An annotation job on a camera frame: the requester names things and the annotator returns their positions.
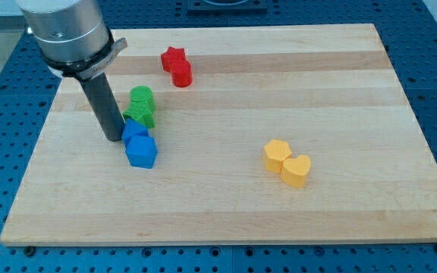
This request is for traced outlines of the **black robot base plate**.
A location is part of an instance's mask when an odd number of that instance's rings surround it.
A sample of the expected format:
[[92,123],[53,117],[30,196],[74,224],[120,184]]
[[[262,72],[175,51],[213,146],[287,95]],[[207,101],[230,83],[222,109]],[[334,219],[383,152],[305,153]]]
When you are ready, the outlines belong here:
[[266,11],[268,0],[186,0],[188,13]]

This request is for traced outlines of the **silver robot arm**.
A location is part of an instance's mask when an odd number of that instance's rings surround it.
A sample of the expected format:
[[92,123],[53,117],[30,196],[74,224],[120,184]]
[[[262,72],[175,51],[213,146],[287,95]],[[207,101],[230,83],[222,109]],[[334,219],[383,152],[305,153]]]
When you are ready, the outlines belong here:
[[92,80],[127,48],[115,40],[96,0],[17,0],[45,62],[59,77]]

